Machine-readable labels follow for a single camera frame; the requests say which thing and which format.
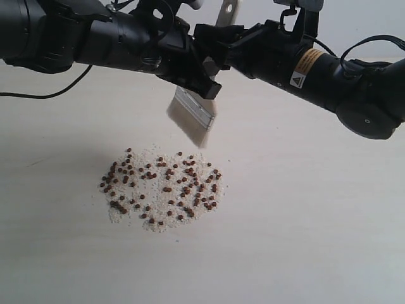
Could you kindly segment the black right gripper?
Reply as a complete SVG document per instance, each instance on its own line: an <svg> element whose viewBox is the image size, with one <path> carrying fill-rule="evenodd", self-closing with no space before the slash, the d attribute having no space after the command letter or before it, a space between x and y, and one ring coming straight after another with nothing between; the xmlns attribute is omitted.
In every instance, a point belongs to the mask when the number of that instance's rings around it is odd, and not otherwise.
<svg viewBox="0 0 405 304"><path fill-rule="evenodd" d="M271 20L249 29L243 25L219 27L199 23L193 36L198 44L207 47L206 55L219 70L232 67L249 79L288 84L293 64L304 47L304 30L304 22L300 21L296 21L291 32ZM228 48L217 47L229 44Z"/></svg>

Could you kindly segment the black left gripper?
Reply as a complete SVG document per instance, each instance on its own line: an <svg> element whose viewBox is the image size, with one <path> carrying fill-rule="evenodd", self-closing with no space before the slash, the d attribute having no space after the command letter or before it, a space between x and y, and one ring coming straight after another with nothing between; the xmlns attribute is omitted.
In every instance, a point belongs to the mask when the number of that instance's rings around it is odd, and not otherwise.
<svg viewBox="0 0 405 304"><path fill-rule="evenodd" d="M214 99L221 89L211 75L216 65L210 57L198 58L190 25L177 16L179 9L139 6L149 35L139 51L139 72L175 82L204 99Z"/></svg>

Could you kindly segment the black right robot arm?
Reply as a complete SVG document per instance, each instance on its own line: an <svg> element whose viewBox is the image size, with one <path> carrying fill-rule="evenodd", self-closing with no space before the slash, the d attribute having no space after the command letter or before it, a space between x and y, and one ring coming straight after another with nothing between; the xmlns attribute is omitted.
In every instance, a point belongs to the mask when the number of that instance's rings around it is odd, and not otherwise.
<svg viewBox="0 0 405 304"><path fill-rule="evenodd" d="M404 123L404 60L341 61L315 49L301 28L287 32L271 20L249 29L198 24L194 38L218 67L323 108L359 136L388 139Z"/></svg>

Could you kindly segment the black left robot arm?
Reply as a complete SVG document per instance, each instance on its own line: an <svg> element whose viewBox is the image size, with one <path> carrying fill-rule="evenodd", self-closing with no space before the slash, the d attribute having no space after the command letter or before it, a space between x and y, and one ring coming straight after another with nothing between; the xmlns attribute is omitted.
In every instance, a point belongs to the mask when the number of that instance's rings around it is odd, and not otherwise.
<svg viewBox="0 0 405 304"><path fill-rule="evenodd" d="M74 63L148 73L213 99L221 86L203 67L180 1L2 1L1 59L57 74Z"/></svg>

